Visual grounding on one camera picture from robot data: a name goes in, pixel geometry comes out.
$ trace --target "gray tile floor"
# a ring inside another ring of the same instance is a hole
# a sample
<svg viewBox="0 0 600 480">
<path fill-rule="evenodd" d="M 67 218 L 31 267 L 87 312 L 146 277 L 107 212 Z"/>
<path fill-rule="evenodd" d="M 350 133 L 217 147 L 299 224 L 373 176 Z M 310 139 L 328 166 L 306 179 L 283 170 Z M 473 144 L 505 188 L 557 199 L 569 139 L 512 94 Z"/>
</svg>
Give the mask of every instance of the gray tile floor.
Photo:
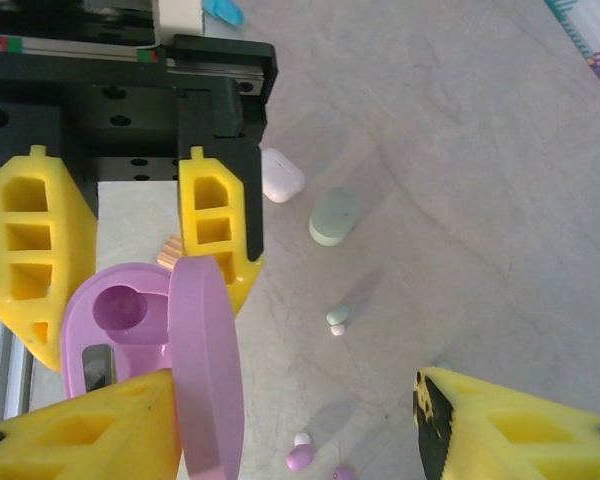
<svg viewBox="0 0 600 480">
<path fill-rule="evenodd" d="M 237 322 L 242 480 L 423 478 L 413 376 L 459 371 L 600 412 L 600 84 L 542 0 L 241 0 L 277 47 L 263 147 L 306 173 L 265 204 L 267 265 Z M 327 188 L 363 205 L 321 247 Z M 151 261 L 175 186 L 103 185 L 99 267 Z M 344 337 L 324 314 L 344 301 Z M 36 368 L 33 406 L 62 398 Z M 307 429 L 315 464 L 284 456 Z"/>
</svg>

